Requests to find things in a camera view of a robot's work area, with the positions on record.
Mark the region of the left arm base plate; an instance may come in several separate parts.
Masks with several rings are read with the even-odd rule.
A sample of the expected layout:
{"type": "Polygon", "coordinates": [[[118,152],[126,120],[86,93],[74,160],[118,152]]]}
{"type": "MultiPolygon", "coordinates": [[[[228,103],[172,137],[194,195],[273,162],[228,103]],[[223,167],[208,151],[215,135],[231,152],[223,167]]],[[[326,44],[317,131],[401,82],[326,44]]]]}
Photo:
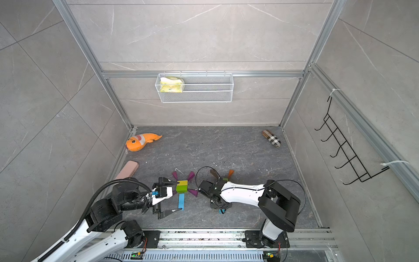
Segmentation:
{"type": "Polygon", "coordinates": [[[129,241],[127,248],[157,248],[161,231],[159,230],[146,230],[143,231],[143,234],[134,236],[133,240],[129,241]]]}

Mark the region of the orange brown wedge block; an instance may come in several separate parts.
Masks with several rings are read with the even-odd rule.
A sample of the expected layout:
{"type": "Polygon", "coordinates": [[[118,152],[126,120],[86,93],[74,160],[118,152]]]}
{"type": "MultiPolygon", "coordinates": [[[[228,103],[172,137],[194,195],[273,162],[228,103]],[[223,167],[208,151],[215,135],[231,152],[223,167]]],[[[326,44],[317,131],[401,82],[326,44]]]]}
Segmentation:
{"type": "Polygon", "coordinates": [[[230,180],[232,175],[234,174],[234,170],[230,169],[228,173],[228,179],[230,180]]]}

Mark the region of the light blue block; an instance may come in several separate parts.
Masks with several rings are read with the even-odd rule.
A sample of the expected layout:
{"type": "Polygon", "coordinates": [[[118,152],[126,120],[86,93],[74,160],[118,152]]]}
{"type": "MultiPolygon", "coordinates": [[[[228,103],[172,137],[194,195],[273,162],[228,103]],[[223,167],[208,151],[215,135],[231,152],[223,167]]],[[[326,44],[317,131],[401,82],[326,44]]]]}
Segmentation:
{"type": "Polygon", "coordinates": [[[185,202],[185,194],[180,193],[179,194],[179,204],[178,204],[179,209],[184,210],[184,202],[185,202]]]}

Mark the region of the yellow rectangular block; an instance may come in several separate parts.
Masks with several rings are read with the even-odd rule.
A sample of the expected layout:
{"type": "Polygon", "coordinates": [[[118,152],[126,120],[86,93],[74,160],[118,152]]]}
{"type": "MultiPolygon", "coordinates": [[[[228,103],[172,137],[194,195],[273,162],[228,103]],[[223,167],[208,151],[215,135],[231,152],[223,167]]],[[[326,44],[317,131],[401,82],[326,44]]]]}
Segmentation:
{"type": "Polygon", "coordinates": [[[180,180],[178,181],[177,186],[181,187],[181,186],[187,186],[188,185],[188,180],[180,180]]]}

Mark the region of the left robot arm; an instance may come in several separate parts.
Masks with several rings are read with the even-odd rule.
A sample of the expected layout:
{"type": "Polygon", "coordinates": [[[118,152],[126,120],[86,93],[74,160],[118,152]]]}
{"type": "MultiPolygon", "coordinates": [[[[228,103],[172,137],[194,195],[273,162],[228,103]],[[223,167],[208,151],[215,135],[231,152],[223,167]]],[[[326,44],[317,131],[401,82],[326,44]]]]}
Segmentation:
{"type": "Polygon", "coordinates": [[[107,182],[89,200],[75,226],[44,253],[35,258],[36,262],[77,262],[86,259],[97,261],[107,254],[124,247],[137,247],[145,241],[144,232],[137,221],[123,222],[120,231],[102,243],[90,248],[85,246],[109,228],[123,221],[123,212],[149,209],[164,218],[175,212],[162,211],[160,203],[173,197],[179,183],[167,178],[159,178],[149,188],[135,178],[117,179],[107,182]]]}

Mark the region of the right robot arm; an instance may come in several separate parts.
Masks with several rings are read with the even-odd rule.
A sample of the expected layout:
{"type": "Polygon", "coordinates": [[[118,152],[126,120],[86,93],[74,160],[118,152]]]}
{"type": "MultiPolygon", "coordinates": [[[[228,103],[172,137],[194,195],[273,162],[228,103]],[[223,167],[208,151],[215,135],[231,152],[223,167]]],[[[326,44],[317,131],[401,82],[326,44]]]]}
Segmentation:
{"type": "Polygon", "coordinates": [[[225,211],[233,203],[258,207],[267,217],[261,229],[265,240],[276,241],[281,233],[295,231],[301,201],[278,181],[267,180],[259,185],[203,181],[198,191],[210,199],[213,209],[225,211]]]}

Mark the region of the green rectangular block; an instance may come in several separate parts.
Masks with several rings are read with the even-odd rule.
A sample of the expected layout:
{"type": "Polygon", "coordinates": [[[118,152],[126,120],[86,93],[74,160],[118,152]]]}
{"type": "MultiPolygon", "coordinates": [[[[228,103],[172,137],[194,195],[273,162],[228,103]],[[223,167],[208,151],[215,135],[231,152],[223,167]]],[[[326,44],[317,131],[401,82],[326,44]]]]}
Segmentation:
{"type": "Polygon", "coordinates": [[[186,193],[186,192],[188,192],[188,186],[187,185],[178,185],[178,186],[176,186],[176,192],[179,193],[179,194],[186,193]]]}

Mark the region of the dark brown wedge block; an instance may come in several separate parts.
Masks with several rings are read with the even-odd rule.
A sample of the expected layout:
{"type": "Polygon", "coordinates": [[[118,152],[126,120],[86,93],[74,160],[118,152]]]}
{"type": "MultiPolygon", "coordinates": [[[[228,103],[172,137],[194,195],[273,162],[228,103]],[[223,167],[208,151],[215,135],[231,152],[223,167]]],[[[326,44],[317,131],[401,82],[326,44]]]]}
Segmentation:
{"type": "Polygon", "coordinates": [[[215,171],[215,170],[213,170],[213,169],[211,169],[210,170],[210,173],[216,178],[216,179],[220,179],[220,176],[219,176],[219,174],[215,171]]]}

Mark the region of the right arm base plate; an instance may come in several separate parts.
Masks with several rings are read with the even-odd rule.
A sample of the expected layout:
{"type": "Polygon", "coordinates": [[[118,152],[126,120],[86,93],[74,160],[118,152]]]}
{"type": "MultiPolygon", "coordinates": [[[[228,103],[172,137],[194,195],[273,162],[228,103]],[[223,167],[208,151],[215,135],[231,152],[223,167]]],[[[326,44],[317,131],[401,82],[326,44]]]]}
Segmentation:
{"type": "Polygon", "coordinates": [[[286,232],[279,234],[278,238],[271,240],[263,236],[261,231],[246,230],[242,241],[246,244],[247,248],[289,248],[289,239],[286,232]]]}

